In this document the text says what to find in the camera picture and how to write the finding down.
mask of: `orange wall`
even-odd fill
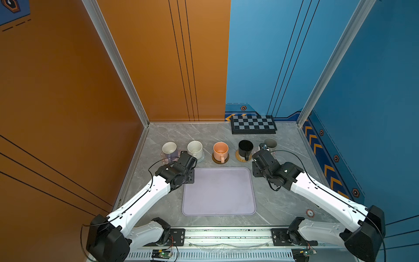
[[[98,3],[150,121],[224,119],[230,1]]]
[[[80,226],[111,211],[143,127],[83,3],[30,8],[0,26],[0,260],[85,261]]]

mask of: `cork coaster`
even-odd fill
[[[249,156],[249,160],[245,160],[245,159],[243,159],[243,158],[241,158],[241,156],[239,155],[239,153],[238,153],[238,150],[236,150],[236,159],[237,160],[239,160],[240,162],[243,162],[243,163],[245,163],[245,162],[249,162],[250,160],[252,160],[252,155],[253,154],[250,154],[250,156]]]
[[[228,154],[228,155],[227,155],[226,160],[224,160],[224,163],[222,163],[221,161],[218,161],[217,159],[215,159],[215,157],[214,157],[214,153],[212,153],[212,161],[216,162],[217,164],[220,164],[220,165],[225,164],[225,163],[227,163],[227,161],[228,161],[229,159],[230,159],[230,154]]]

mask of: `black mug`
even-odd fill
[[[241,140],[238,144],[238,154],[244,157],[244,160],[249,161],[250,153],[253,149],[253,144],[249,140]]]

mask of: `checkered pattern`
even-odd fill
[[[277,130],[272,116],[233,116],[231,119],[233,134],[273,134]]]

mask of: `lavender silicone mat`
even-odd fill
[[[256,212],[251,173],[246,167],[195,168],[195,183],[184,186],[182,213],[186,216]]]

